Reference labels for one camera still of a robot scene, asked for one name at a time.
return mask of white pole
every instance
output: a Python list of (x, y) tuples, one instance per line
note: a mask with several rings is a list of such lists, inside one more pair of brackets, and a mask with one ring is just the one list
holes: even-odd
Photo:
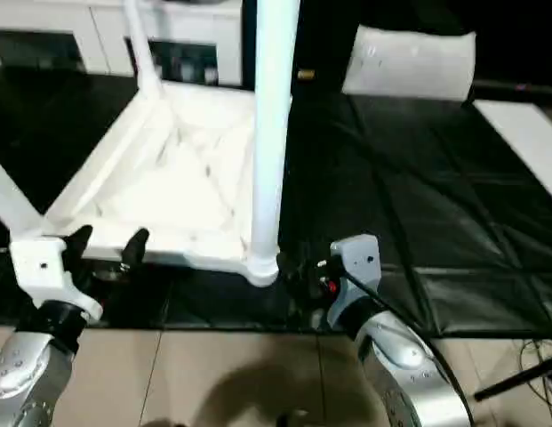
[(148, 38), (141, 22), (138, 0), (124, 0), (124, 6), (137, 63), (137, 85), (147, 96), (158, 96), (161, 94), (161, 80), (153, 65)]
[(31, 205), (0, 164), (0, 220), (11, 236), (41, 226), (42, 215)]
[(287, 117), (300, 0), (259, 0), (256, 42), (252, 244), (248, 279), (267, 286), (277, 277), (279, 211)]

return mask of black tripod leg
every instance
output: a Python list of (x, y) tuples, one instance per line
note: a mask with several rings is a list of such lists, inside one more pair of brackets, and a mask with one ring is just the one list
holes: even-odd
[(536, 367), (531, 367), (523, 372), (519, 372), (516, 375), (513, 375), (500, 383), (496, 383), (492, 386), (487, 387), (486, 389), (480, 390), (473, 395), (474, 399), (477, 402), (485, 400), (501, 394), (505, 391), (515, 388), (516, 386), (528, 383), (536, 378), (541, 376), (551, 376), (552, 375), (552, 358), (544, 360), (542, 363)]

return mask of tiled floor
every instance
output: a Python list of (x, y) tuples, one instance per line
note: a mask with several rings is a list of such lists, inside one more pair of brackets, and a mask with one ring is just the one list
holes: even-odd
[[(10, 332), (0, 327), (0, 346)], [(519, 368), (521, 342), (437, 345), (468, 395)], [(542, 351), (551, 355), (552, 347)], [(527, 348), (524, 367), (537, 361)], [(347, 338), (140, 331), (84, 333), (53, 425), (275, 426), (293, 409), (307, 411), (314, 425), (388, 426)], [(552, 426), (547, 406), (527, 386), (472, 411), (477, 425)]]

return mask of red light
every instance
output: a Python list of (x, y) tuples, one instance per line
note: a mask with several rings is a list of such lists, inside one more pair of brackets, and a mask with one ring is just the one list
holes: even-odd
[(335, 282), (333, 282), (332, 280), (329, 280), (329, 291), (332, 293), (332, 294), (335, 294), (337, 292), (337, 284), (335, 284)]

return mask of black floor mat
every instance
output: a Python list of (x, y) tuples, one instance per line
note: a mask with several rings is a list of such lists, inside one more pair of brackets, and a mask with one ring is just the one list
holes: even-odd
[[(44, 211), (134, 93), (127, 78), (0, 72), (1, 163)], [(294, 97), (280, 246), (317, 259), (361, 232), (380, 241), (381, 294), (432, 336), (552, 338), (552, 198), (471, 105)], [(308, 332), (289, 290), (146, 266), (99, 327)], [(0, 323), (29, 307), (0, 255)]]

